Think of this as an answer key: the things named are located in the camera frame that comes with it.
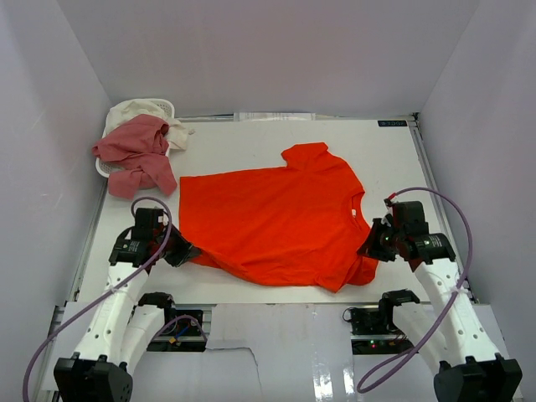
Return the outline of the pink t-shirt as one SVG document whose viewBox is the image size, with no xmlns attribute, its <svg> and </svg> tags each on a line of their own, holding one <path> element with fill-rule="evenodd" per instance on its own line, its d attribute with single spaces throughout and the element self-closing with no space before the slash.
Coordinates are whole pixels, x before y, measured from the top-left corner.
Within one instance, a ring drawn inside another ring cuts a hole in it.
<svg viewBox="0 0 536 402">
<path fill-rule="evenodd" d="M 141 189 L 159 188 L 166 196 L 175 191 L 177 182 L 166 156 L 168 130 L 163 119 L 141 114 L 95 143 L 92 154 L 120 168 L 108 177 L 111 195 L 132 199 Z"/>
</svg>

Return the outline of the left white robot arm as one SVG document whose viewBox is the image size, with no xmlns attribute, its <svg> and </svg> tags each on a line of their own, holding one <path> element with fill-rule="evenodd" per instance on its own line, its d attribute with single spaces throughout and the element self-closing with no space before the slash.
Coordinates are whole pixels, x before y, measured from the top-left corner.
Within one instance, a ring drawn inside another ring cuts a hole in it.
<svg viewBox="0 0 536 402">
<path fill-rule="evenodd" d="M 69 358 L 59 358 L 54 380 L 63 401 L 128 401 L 133 373 L 152 341 L 171 333 L 180 322 L 200 327 L 180 315 L 173 297 L 144 292 L 159 260 L 179 267 L 197 257 L 198 249 L 172 224 L 167 209 L 139 208 L 134 224 L 112 247 L 102 298 L 89 306 L 93 317 Z"/>
</svg>

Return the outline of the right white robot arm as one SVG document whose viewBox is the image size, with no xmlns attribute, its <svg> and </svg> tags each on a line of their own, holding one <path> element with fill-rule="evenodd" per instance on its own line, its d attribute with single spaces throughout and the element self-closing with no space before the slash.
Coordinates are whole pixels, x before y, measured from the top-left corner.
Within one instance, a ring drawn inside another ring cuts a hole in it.
<svg viewBox="0 0 536 402">
<path fill-rule="evenodd" d="M 385 201 L 359 254 L 383 262 L 401 258 L 425 289 L 431 318 L 409 290 L 383 294 L 379 326 L 402 332 L 413 344 L 405 360 L 419 354 L 434 376 L 439 401 L 511 401 L 523 377 L 518 361 L 501 355 L 462 288 L 456 254 L 448 238 L 430 232 L 419 201 Z"/>
</svg>

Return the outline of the orange t-shirt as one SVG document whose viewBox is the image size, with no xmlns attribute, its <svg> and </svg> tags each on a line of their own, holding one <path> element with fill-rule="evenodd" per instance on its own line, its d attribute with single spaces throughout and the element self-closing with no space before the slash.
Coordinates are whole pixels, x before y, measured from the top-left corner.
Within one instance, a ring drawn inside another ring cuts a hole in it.
<svg viewBox="0 0 536 402">
<path fill-rule="evenodd" d="M 364 286 L 378 263 L 358 254 L 369 234 L 358 177 L 324 142 L 282 152 L 285 165 L 182 177 L 178 220 L 194 263 L 262 286 Z"/>
</svg>

